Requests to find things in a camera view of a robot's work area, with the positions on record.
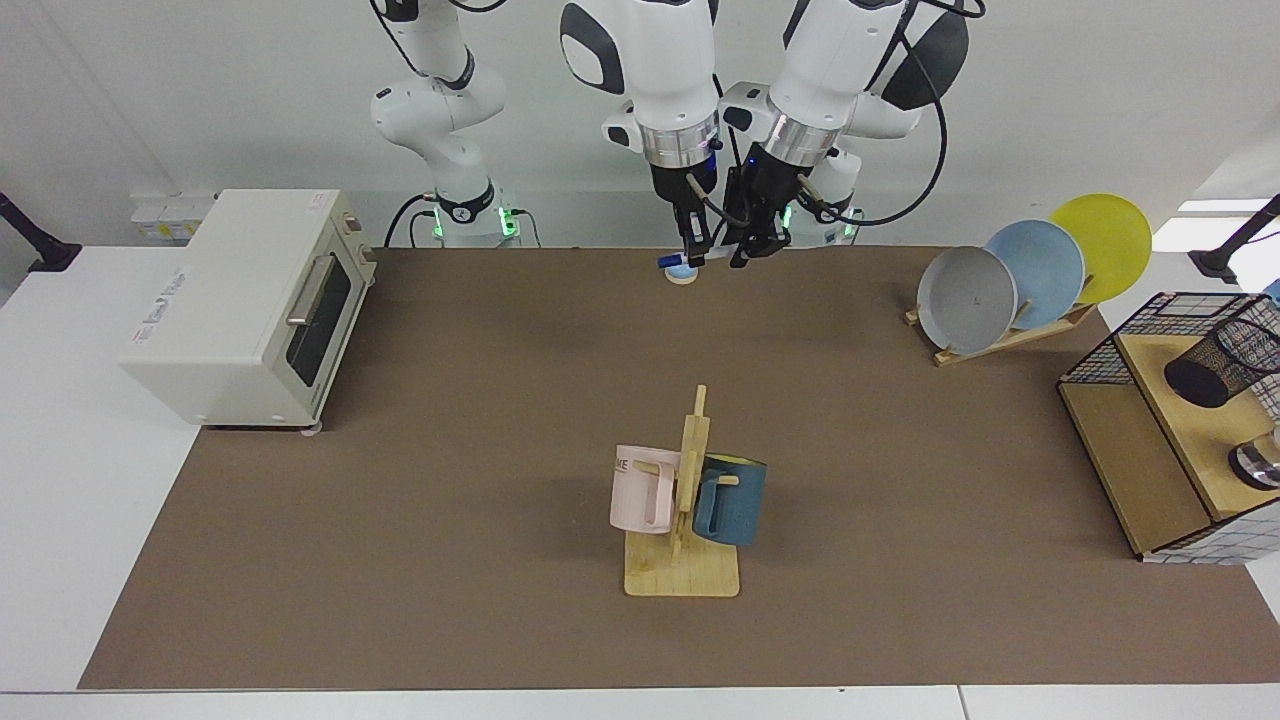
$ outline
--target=oven handle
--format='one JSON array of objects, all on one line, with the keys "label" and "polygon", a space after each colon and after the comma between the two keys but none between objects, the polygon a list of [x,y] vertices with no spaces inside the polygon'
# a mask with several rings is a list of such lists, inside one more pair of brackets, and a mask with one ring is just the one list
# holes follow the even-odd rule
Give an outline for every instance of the oven handle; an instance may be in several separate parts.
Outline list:
[{"label": "oven handle", "polygon": [[311,272],[307,273],[307,279],[302,283],[302,292],[298,293],[298,299],[293,301],[293,309],[289,310],[289,316],[285,320],[287,324],[294,327],[311,324],[311,320],[316,316],[316,310],[320,307],[324,287],[329,284],[329,275],[333,274],[337,264],[338,259],[333,255],[316,258],[311,263]]}]

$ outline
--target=wire basket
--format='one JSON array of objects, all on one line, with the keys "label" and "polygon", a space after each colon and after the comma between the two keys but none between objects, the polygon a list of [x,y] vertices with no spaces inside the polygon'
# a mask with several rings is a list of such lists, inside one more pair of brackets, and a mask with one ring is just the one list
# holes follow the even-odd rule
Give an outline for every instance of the wire basket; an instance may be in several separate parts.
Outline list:
[{"label": "wire basket", "polygon": [[1165,380],[1188,402],[1221,407],[1258,380],[1280,373],[1280,337],[1233,318],[1165,365]]}]

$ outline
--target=yellow plate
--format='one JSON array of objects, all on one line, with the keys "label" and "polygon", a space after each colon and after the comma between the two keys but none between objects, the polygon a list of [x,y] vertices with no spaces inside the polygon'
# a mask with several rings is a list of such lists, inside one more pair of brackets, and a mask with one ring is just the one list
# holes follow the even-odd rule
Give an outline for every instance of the yellow plate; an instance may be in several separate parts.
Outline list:
[{"label": "yellow plate", "polygon": [[1080,302],[1102,302],[1138,282],[1151,260],[1151,224],[1137,205],[1119,195],[1083,195],[1048,217],[1084,252],[1084,265],[1093,275]]}]

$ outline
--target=pink mug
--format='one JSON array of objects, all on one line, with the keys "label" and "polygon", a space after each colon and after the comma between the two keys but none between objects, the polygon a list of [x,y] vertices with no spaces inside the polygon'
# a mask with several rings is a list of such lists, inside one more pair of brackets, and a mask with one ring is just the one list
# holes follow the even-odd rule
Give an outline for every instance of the pink mug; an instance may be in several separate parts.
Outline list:
[{"label": "pink mug", "polygon": [[613,461],[609,524],[620,530],[660,536],[671,532],[680,452],[620,445]]}]

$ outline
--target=mug rack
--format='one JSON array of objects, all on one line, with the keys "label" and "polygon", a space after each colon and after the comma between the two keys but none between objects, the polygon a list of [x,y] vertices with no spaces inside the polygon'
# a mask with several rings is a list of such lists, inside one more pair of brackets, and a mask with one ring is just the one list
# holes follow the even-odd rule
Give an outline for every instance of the mug rack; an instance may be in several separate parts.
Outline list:
[{"label": "mug rack", "polygon": [[[737,547],[710,542],[694,533],[694,502],[707,457],[712,420],[707,409],[707,386],[698,386],[694,413],[685,415],[676,471],[676,519],[667,534],[627,533],[623,588],[632,597],[736,597],[741,589]],[[657,474],[657,466],[637,462],[641,471]],[[721,484],[737,478],[726,475]]]}]

